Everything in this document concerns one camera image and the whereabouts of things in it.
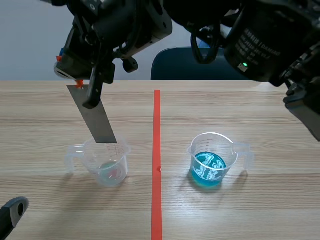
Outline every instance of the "plastic measuring cup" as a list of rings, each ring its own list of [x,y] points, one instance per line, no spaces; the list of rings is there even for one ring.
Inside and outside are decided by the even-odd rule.
[[[249,144],[234,143],[216,132],[198,135],[187,151],[191,155],[191,175],[197,183],[207,187],[220,184],[240,156],[244,157],[246,170],[255,158]]]
[[[121,138],[117,143],[96,143],[92,138],[81,145],[68,147],[64,162],[67,170],[75,171],[73,160],[79,158],[82,164],[103,186],[115,186],[121,183],[128,174],[127,155],[131,148]]]

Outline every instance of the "dark blue chair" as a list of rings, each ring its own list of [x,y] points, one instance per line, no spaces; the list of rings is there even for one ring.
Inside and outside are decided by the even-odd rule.
[[[200,48],[202,55],[209,48]],[[151,80],[248,80],[229,65],[224,50],[219,49],[211,64],[196,62],[191,47],[171,48],[160,52],[153,61]]]

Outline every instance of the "red tape line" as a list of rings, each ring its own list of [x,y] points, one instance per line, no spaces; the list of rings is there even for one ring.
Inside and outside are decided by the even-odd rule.
[[[154,90],[152,147],[151,240],[162,240],[161,107],[160,90]]]

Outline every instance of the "cup handle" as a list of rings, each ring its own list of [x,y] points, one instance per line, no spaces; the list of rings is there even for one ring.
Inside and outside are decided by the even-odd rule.
[[[255,154],[251,152],[250,144],[234,143],[233,151],[238,154],[238,157],[244,157],[243,168],[250,170],[254,166]]]
[[[64,156],[64,165],[69,173],[75,172],[74,158],[84,157],[84,145],[72,145],[68,147],[67,153]]]

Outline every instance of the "wood grain surface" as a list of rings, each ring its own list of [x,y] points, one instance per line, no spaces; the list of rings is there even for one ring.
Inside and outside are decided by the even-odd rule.
[[[132,147],[121,186],[100,187],[68,145],[91,137],[68,81],[0,82],[0,205],[29,209],[9,240],[149,240],[154,90],[161,91],[164,240],[319,240],[320,145],[283,104],[286,89],[252,81],[119,81],[102,101]],[[220,187],[189,178],[186,150],[205,132],[251,144]]]

